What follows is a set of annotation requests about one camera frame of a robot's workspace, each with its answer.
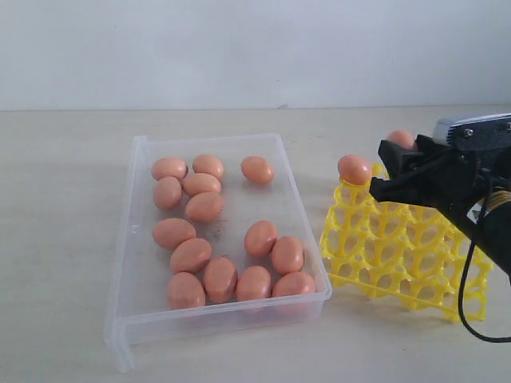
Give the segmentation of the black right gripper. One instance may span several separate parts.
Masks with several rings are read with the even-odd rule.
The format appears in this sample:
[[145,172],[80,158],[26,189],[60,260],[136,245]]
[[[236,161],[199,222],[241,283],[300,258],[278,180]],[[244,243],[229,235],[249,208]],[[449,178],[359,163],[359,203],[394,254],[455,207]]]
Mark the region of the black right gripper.
[[[393,179],[371,179],[377,202],[434,207],[461,231],[510,230],[509,138],[471,136],[444,145],[418,135],[415,144],[380,142],[378,155]],[[402,176],[414,169],[417,176]]]

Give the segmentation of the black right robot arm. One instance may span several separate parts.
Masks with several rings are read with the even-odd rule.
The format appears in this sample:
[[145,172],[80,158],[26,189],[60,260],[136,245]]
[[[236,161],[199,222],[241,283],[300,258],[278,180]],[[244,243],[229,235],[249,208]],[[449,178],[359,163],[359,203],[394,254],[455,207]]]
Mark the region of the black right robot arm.
[[388,180],[370,182],[378,202],[432,207],[510,272],[510,144],[479,141],[456,146],[418,136],[415,151],[383,140],[378,155]]

